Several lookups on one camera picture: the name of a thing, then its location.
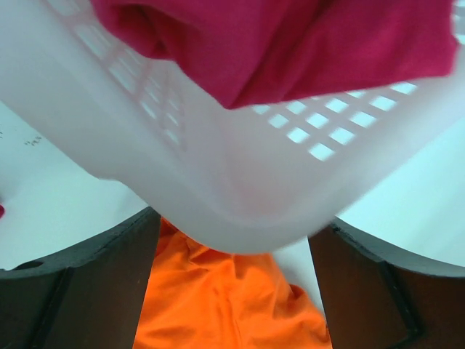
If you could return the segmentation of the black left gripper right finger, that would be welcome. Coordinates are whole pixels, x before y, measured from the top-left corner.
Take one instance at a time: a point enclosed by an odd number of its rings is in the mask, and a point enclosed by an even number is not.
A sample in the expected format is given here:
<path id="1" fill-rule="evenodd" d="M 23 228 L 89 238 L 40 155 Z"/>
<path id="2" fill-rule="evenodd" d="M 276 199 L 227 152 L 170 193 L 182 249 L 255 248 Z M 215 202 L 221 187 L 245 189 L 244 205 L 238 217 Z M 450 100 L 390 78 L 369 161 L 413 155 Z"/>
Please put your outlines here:
<path id="1" fill-rule="evenodd" d="M 463 348 L 464 268 L 340 219 L 308 238 L 334 348 Z"/>

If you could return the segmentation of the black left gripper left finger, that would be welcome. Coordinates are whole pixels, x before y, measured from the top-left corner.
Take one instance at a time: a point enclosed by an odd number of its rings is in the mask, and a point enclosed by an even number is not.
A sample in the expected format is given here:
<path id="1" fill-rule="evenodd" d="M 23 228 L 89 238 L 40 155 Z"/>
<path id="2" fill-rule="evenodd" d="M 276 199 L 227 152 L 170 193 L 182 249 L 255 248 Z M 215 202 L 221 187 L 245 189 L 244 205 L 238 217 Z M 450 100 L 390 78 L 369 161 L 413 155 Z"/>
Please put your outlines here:
<path id="1" fill-rule="evenodd" d="M 131 348 L 158 243 L 146 208 L 94 237 L 1 271 L 2 348 Z"/>

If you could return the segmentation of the orange t shirt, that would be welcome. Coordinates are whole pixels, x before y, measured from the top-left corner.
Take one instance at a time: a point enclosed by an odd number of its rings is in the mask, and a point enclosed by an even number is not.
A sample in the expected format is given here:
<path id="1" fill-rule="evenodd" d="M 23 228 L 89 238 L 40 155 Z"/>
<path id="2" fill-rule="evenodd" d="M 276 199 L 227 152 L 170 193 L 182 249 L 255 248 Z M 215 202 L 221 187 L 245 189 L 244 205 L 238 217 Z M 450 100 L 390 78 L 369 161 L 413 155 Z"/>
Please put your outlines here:
<path id="1" fill-rule="evenodd" d="M 160 221 L 136 348 L 330 348 L 323 314 L 271 254 L 218 252 Z"/>

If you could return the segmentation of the white plastic mesh basket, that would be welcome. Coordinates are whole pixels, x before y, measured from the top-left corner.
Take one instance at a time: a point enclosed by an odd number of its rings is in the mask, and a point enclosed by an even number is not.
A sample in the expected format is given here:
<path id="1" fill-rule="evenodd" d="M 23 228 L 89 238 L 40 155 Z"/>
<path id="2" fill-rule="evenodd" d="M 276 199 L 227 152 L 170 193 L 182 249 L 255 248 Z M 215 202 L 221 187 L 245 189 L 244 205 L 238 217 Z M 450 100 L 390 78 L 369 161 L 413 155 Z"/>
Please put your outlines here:
<path id="1" fill-rule="evenodd" d="M 355 212 L 463 117 L 463 54 L 445 78 L 230 111 L 87 1 L 3 1 L 1 266 L 147 205 L 214 249 L 277 249 Z"/>

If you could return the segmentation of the pink t shirt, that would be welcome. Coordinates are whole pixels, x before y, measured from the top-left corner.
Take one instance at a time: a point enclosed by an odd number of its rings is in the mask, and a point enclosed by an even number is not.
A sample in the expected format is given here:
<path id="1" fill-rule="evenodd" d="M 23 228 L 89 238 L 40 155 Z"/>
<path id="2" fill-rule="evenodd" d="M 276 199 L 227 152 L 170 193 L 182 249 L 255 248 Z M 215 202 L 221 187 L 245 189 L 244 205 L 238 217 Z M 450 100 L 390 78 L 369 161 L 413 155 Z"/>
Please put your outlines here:
<path id="1" fill-rule="evenodd" d="M 93 1 L 141 55 L 175 62 L 225 108 L 441 77 L 458 51 L 453 2 Z"/>

